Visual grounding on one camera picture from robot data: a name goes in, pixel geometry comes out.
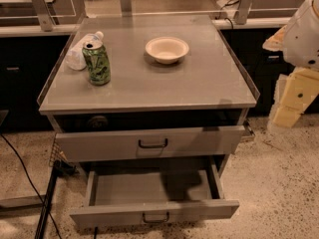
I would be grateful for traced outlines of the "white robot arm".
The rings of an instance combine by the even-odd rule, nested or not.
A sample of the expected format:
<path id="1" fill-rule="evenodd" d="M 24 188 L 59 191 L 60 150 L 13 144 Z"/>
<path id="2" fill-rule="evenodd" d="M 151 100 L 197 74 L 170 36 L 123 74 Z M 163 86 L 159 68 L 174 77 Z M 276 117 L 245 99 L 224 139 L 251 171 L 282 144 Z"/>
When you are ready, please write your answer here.
<path id="1" fill-rule="evenodd" d="M 305 0 L 262 48 L 282 51 L 294 67 L 288 76 L 279 75 L 269 115 L 272 124 L 293 127 L 319 96 L 319 0 Z"/>

